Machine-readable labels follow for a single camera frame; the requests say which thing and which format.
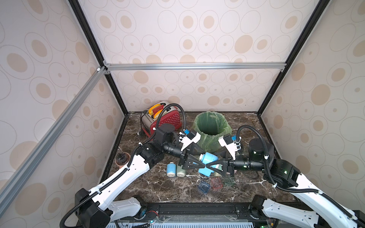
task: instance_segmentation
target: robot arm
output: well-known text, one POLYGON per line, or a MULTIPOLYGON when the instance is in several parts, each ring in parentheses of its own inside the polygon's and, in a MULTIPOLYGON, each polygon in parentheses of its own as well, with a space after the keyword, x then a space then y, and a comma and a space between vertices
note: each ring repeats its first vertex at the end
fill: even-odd
MULTIPOLYGON (((221 146, 225 146, 230 154, 235 151, 236 143, 234 139, 230 135, 225 135, 220 139, 222 140, 220 142, 221 146)), ((268 142, 265 143, 268 152, 267 160, 265 159, 267 156, 264 154, 262 141, 253 139, 249 142, 248 157, 244 155, 232 156, 231 158, 211 162, 206 166, 223 176, 226 174, 233 176, 234 170, 264 171, 264 163, 267 162, 269 172, 265 171, 264 178, 270 182, 268 175, 271 175, 274 180, 274 183, 272 183, 274 188, 290 192, 313 209, 313 211, 299 210, 256 195, 250 208, 251 214, 255 218, 265 215, 303 228, 325 227, 319 225, 323 222, 331 228, 357 228, 358 223, 356 221, 359 220, 352 210, 338 204, 323 193, 298 168, 285 160, 274 158, 274 146, 268 142), (221 164, 222 170, 211 167, 216 164, 221 164)))
MULTIPOLYGON (((174 131, 173 125, 162 124, 156 129, 151 142, 136 148, 131 156, 130 164, 124 165, 107 180, 89 191, 80 189, 75 194, 75 205, 79 206, 76 215, 84 227, 106 227, 109 221, 127 216, 142 218, 146 207, 140 197, 135 196, 115 202, 113 200, 135 179, 162 161, 165 154, 178 157, 179 165, 186 170, 205 167, 205 164, 192 156, 204 153, 195 144, 199 141, 200 134, 194 130, 185 131, 186 136, 181 138, 181 143, 175 145, 173 142, 179 142, 179 140, 174 131)), ((62 221, 60 227, 67 228, 62 221)))

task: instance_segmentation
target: trash can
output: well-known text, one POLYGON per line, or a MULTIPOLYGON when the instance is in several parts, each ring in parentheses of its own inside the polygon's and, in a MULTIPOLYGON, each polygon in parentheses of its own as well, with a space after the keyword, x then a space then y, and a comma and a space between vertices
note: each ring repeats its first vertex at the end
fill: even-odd
POLYGON ((218 112, 202 112, 197 115, 193 123, 193 129, 201 135, 198 145, 209 153, 221 148, 218 142, 219 137, 232 134, 231 126, 229 126, 224 115, 218 112))

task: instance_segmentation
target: red wire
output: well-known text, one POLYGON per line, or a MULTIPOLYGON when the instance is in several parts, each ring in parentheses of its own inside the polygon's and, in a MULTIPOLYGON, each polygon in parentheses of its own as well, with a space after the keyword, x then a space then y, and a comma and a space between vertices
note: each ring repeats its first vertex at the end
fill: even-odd
POLYGON ((156 211, 154 211, 154 210, 150 210, 147 213, 149 213, 149 212, 154 212, 157 216, 159 216, 158 213, 156 211))

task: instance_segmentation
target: dark marble tabletop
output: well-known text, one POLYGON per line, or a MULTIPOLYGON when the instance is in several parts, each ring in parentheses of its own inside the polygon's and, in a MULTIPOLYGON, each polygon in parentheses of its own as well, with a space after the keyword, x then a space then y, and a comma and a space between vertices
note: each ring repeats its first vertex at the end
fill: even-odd
MULTIPOLYGON (((187 112, 187 128, 190 129, 198 112, 187 112)), ((239 126, 249 124, 257 128, 266 138, 262 126, 253 113, 222 112, 233 134, 236 134, 239 126)), ((132 153, 138 142, 147 139, 146 136, 138 136, 140 129, 140 113, 131 113, 124 130, 117 153, 132 153)), ((252 138, 256 138, 255 133, 249 130, 241 132, 242 142, 247 145, 252 138)), ((234 186, 223 186, 218 191, 209 191, 204 195, 198 191, 197 186, 201 181, 210 183, 210 178, 198 173, 197 170, 188 170, 185 177, 167 177, 166 166, 168 163, 178 163, 178 158, 165 156, 165 158, 144 175, 138 177, 130 184, 115 200, 124 200, 133 195, 140 195, 146 202, 251 202, 255 194, 266 196, 277 202, 296 201, 293 195, 276 190, 267 181, 263 180, 263 174, 259 172, 238 171, 234 177, 234 186)), ((118 166, 113 163, 109 176, 118 170, 118 166)))

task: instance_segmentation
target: small bottle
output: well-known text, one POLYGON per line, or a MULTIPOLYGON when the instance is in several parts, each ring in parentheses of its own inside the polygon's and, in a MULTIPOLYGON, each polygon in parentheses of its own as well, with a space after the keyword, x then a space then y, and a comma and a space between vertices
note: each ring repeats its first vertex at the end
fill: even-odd
POLYGON ((167 173, 168 177, 176 176, 176 165, 173 162, 170 162, 170 164, 167 164, 166 173, 167 173))
POLYGON ((186 170, 183 169, 183 166, 177 166, 176 167, 176 175, 178 177, 184 177, 186 174, 186 170))

